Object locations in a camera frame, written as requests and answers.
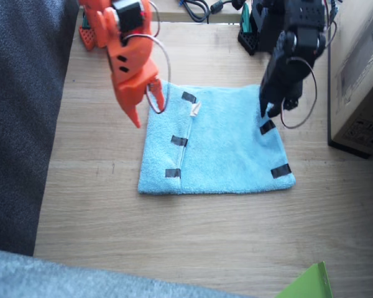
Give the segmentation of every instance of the towel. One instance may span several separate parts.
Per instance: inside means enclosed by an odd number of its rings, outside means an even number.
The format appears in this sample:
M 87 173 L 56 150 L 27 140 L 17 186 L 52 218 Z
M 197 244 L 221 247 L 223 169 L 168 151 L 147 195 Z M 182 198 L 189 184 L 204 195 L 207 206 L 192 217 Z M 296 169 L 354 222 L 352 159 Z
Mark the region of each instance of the towel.
M 295 184 L 278 130 L 260 116 L 260 86 L 163 82 L 164 94 L 168 86 L 166 111 L 149 112 L 140 193 L 245 194 Z

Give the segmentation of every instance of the wooden surface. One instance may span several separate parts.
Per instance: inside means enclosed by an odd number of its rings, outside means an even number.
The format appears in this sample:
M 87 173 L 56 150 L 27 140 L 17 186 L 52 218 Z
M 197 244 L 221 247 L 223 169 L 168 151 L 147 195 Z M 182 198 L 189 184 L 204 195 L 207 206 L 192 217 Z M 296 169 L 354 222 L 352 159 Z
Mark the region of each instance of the wooden surface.
M 250 57 L 238 30 L 162 24 L 172 81 L 259 84 L 268 56 Z M 326 261 L 335 297 L 373 297 L 373 158 L 327 146 L 326 56 L 315 65 L 319 98 L 311 119 L 297 130 L 274 119 L 295 187 L 244 196 L 141 196 L 148 104 L 138 107 L 138 130 L 116 103 L 104 50 L 87 53 L 75 35 L 35 256 L 261 298 Z M 158 49 L 154 59 L 166 78 Z M 302 119 L 312 100 L 308 78 L 287 120 Z

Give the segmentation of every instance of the box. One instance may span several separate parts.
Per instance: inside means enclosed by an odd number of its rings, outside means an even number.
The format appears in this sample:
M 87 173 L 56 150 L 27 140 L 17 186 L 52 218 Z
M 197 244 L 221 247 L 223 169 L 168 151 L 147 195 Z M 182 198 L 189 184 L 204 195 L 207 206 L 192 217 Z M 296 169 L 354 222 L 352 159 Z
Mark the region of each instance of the box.
M 328 51 L 328 143 L 368 158 L 373 154 L 373 0 L 344 1 L 335 21 L 338 30 Z

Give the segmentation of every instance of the orange object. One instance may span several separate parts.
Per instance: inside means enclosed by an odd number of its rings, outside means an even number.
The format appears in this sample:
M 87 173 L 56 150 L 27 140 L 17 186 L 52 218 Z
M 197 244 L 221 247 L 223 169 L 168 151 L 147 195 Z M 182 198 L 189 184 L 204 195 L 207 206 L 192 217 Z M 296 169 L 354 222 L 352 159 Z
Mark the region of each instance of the orange object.
M 116 95 L 123 111 L 136 127 L 141 127 L 136 105 L 149 90 L 156 98 L 160 110 L 164 108 L 162 85 L 158 79 L 158 69 L 150 59 L 153 41 L 148 38 L 130 37 L 132 34 L 151 35 L 150 22 L 152 14 L 149 0 L 141 0 L 143 5 L 142 25 L 130 32 L 122 32 L 119 28 L 117 12 L 110 7 L 110 0 L 82 0 L 88 22 L 93 30 L 94 44 L 91 46 L 91 35 L 79 29 L 80 36 L 87 50 L 95 44 L 106 46 L 111 78 Z

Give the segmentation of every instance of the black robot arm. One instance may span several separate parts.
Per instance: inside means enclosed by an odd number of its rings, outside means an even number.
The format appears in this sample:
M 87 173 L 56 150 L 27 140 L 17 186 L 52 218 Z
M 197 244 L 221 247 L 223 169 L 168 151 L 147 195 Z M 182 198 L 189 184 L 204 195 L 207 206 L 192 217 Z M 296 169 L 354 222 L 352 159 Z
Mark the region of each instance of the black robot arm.
M 262 15 L 264 9 L 268 9 L 265 12 L 267 16 L 271 13 L 277 14 L 277 17 L 284 14 L 283 30 L 279 33 L 260 86 L 261 116 L 265 115 L 267 105 L 271 103 L 273 107 L 268 115 L 275 117 L 279 115 L 282 103 L 286 110 L 298 105 L 298 99 L 303 90 L 303 79 L 310 74 L 310 68 L 302 63 L 302 60 L 313 68 L 315 60 L 325 49 L 326 38 L 323 35 L 325 10 L 321 0 L 261 0 L 256 2 L 258 3 L 253 8 L 253 12 L 254 10 L 261 11 Z M 264 19 L 258 19 L 258 25 L 265 24 L 265 18 L 266 16 Z M 257 34 L 257 36 L 265 39 L 262 34 Z

